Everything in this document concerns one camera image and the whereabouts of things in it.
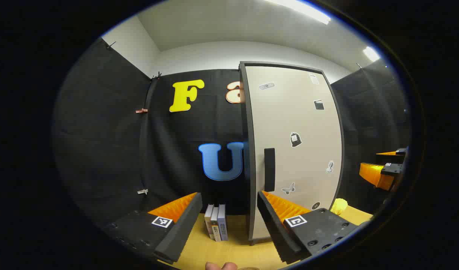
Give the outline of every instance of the book spine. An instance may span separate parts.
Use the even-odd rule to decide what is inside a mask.
[[[211,221],[212,232],[214,233],[214,239],[216,242],[221,241],[221,235],[219,234],[218,222]]]
[[[219,234],[221,235],[221,241],[227,241],[228,231],[226,227],[226,217],[219,218],[218,225],[219,225]]]
[[[212,232],[211,217],[204,217],[204,223],[208,229],[209,237],[214,239],[214,233]]]

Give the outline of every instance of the clip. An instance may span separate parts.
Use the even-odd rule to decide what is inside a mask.
[[[136,113],[147,113],[148,109],[137,109]]]

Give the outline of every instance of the yellow letter f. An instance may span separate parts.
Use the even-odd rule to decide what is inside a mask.
[[[174,87],[174,101],[173,105],[169,107],[169,111],[174,113],[175,111],[187,111],[191,109],[191,105],[186,103],[186,98],[190,98],[190,101],[195,101],[198,95],[198,89],[204,87],[202,80],[187,81],[187,82],[175,82]]]

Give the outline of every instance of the white ceiling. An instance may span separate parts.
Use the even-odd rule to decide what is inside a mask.
[[[159,50],[212,41],[256,41],[296,48],[354,72],[371,61],[367,44],[342,23],[328,25],[264,0],[167,0],[138,14]]]

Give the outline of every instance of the stack of books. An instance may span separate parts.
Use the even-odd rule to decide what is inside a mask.
[[[225,204],[219,204],[217,207],[213,204],[209,204],[204,214],[204,222],[211,239],[217,242],[228,240]]]

